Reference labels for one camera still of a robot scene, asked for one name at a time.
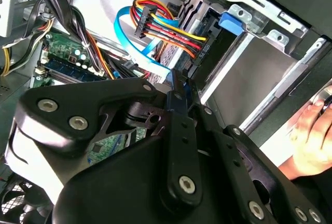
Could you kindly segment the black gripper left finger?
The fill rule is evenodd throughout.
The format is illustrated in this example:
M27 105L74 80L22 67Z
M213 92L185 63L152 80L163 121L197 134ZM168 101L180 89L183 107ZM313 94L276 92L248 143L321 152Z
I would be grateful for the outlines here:
M161 92L142 78L104 80L33 88L19 99L16 132L32 141L61 186L87 168L90 144L145 128L138 145L160 144L165 201L197 205L202 198L195 122L188 115L189 80L177 70Z

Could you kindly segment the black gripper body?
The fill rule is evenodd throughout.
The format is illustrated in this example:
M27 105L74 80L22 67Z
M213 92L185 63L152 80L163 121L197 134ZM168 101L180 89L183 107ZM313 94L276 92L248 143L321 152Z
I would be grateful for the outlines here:
M203 198L170 212L162 203L162 145L137 143L75 175L63 188L53 223L242 223L224 170L200 153Z

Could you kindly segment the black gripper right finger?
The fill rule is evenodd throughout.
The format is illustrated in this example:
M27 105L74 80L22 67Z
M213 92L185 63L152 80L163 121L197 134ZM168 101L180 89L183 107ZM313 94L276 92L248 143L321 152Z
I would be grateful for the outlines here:
M188 80L203 184L191 223L325 223L308 197L235 125L221 128Z

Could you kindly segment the person hand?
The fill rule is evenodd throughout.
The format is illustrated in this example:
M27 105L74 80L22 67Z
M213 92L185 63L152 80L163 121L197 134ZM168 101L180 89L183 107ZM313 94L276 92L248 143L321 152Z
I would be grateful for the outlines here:
M290 135L293 155L279 166L289 179L318 175L331 168L331 107L323 101L309 105L301 114Z

